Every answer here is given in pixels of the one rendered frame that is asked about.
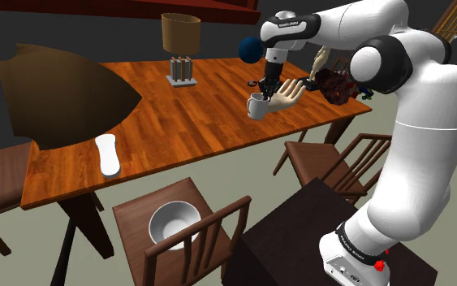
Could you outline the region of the beige hand figure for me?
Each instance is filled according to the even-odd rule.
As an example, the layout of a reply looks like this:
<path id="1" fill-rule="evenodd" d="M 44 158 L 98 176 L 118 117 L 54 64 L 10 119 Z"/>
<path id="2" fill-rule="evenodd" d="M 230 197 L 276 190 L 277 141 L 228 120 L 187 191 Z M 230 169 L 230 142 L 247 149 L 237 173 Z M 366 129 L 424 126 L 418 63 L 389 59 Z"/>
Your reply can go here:
<path id="1" fill-rule="evenodd" d="M 305 90 L 301 81 L 287 79 L 271 97 L 267 111 L 271 113 L 293 107 Z"/>

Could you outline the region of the beige figure on black base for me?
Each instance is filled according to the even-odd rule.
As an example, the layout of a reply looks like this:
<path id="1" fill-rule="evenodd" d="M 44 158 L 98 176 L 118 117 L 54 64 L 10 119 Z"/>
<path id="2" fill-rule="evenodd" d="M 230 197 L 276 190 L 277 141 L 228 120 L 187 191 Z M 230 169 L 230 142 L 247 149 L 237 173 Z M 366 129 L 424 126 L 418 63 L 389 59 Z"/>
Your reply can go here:
<path id="1" fill-rule="evenodd" d="M 317 55 L 314 58 L 313 67 L 308 77 L 302 79 L 303 86 L 306 87 L 308 91 L 313 91 L 317 89 L 315 84 L 315 75 L 320 71 L 320 69 L 325 65 L 330 56 L 330 47 L 322 46 Z"/>

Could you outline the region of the dark red wooden shelf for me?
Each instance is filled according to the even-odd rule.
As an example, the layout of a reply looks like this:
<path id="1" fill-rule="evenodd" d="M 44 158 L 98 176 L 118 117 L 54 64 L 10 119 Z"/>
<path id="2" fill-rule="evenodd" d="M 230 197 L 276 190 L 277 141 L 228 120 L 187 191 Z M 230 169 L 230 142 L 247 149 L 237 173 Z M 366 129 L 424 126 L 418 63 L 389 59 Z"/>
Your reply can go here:
<path id="1" fill-rule="evenodd" d="M 0 11 L 156 19 L 164 13 L 193 15 L 203 22 L 256 24 L 258 0 L 0 0 Z"/>

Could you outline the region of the dark red lumpy object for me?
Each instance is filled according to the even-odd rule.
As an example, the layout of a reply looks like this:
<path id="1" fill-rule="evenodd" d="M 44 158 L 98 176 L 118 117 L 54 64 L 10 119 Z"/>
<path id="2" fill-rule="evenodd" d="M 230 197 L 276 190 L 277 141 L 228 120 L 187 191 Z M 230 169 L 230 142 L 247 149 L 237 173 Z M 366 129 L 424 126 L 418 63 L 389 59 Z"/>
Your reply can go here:
<path id="1" fill-rule="evenodd" d="M 345 76 L 323 68 L 315 75 L 315 81 L 324 98 L 334 105 L 344 105 L 351 97 Z"/>

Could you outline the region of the brown shade table lamp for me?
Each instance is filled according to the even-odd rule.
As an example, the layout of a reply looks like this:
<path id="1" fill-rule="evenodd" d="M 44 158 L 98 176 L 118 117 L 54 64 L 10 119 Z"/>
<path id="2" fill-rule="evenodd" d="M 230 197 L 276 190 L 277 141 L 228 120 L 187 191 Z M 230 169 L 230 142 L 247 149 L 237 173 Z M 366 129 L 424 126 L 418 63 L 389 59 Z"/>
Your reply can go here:
<path id="1" fill-rule="evenodd" d="M 162 14 L 163 49 L 173 54 L 166 78 L 175 88 L 197 84 L 190 55 L 200 51 L 200 25 L 201 20 L 193 15 Z"/>

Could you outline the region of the white remote control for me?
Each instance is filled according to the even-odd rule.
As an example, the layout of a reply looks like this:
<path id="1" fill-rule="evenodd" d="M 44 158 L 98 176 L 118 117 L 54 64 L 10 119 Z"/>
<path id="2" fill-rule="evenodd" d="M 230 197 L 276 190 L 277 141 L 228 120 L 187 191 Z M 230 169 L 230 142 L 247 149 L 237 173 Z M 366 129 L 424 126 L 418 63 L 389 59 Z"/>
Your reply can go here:
<path id="1" fill-rule="evenodd" d="M 116 136 L 114 134 L 102 134 L 95 138 L 100 156 L 100 169 L 105 178 L 114 178 L 121 171 L 119 157 L 116 150 Z"/>

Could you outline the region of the light wooden slatted frame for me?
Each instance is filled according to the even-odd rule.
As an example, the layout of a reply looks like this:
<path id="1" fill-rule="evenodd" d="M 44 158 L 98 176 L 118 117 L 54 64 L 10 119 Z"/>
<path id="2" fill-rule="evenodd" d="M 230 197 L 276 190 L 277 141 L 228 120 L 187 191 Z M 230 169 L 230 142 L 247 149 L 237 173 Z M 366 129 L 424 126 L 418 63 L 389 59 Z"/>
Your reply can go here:
<path id="1" fill-rule="evenodd" d="M 452 43 L 457 40 L 457 0 L 447 7 L 440 20 L 434 25 L 432 33 Z"/>

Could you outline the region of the large dark brown curved shape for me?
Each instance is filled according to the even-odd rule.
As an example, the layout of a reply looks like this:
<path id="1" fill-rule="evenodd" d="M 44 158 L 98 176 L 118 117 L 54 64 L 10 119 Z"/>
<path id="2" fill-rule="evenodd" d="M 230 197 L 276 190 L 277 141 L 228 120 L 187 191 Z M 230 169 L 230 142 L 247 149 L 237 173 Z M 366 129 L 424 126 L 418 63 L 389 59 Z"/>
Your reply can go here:
<path id="1" fill-rule="evenodd" d="M 78 54 L 18 44 L 0 61 L 0 81 L 17 137 L 51 150 L 91 140 L 120 124 L 141 96 L 121 76 Z"/>

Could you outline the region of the white mug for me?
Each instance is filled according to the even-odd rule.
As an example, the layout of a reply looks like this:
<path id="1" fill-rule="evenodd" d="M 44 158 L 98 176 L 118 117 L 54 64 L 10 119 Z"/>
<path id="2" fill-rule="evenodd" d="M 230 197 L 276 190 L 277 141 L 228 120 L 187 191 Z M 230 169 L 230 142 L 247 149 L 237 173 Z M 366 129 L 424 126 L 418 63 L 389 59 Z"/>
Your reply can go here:
<path id="1" fill-rule="evenodd" d="M 269 99 L 262 93 L 252 93 L 247 101 L 248 117 L 254 120 L 262 120 L 268 110 Z"/>

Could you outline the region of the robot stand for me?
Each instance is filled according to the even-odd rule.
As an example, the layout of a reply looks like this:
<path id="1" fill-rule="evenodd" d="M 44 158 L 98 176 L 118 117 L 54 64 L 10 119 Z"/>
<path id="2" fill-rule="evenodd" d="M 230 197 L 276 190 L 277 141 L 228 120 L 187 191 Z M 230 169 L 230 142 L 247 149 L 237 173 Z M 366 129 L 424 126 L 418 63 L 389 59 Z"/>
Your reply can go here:
<path id="1" fill-rule="evenodd" d="M 319 240 L 356 208 L 318 178 L 239 239 L 223 286 L 341 286 L 327 275 Z"/>

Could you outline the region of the dark blue ball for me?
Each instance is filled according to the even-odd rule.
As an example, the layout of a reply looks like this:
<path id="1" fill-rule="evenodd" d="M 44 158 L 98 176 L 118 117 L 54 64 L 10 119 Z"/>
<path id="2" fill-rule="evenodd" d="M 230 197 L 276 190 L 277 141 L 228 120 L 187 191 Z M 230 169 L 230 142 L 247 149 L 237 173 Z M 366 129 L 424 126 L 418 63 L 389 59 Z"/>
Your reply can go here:
<path id="1" fill-rule="evenodd" d="M 239 58 L 245 63 L 257 63 L 263 55 L 263 45 L 256 37 L 244 38 L 238 48 Z"/>

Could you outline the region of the white bowl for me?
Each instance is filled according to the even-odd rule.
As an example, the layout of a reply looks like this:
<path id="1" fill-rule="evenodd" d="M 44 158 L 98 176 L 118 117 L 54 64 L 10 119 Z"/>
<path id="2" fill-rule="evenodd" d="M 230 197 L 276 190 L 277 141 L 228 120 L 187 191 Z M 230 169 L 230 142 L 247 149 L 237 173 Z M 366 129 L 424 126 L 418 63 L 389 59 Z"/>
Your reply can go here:
<path id="1" fill-rule="evenodd" d="M 149 220 L 149 236 L 157 244 L 200 220 L 200 212 L 192 204 L 170 201 L 154 211 Z"/>

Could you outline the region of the wooden dining table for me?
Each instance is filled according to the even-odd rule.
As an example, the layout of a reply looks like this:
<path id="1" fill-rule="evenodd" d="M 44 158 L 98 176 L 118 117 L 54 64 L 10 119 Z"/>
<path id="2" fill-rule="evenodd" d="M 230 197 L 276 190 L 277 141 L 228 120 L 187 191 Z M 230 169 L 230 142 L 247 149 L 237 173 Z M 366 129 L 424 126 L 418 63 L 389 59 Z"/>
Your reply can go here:
<path id="1" fill-rule="evenodd" d="M 252 93 L 248 81 L 262 73 L 261 63 L 197 59 L 193 68 L 196 85 L 175 88 L 166 80 L 165 61 L 109 64 L 141 96 L 113 129 L 121 166 L 116 178 L 102 175 L 94 141 L 30 148 L 22 208 L 57 206 L 94 223 L 94 238 L 105 248 L 94 256 L 114 265 L 99 278 L 103 285 L 130 283 L 112 205 L 189 177 L 214 210 L 251 196 L 249 217 L 258 219 L 298 188 L 290 176 L 271 174 L 285 140 L 308 131 L 331 143 L 356 116 L 369 112 L 355 99 L 336 106 L 318 92 L 307 92 L 292 108 L 253 120 L 246 111 Z"/>

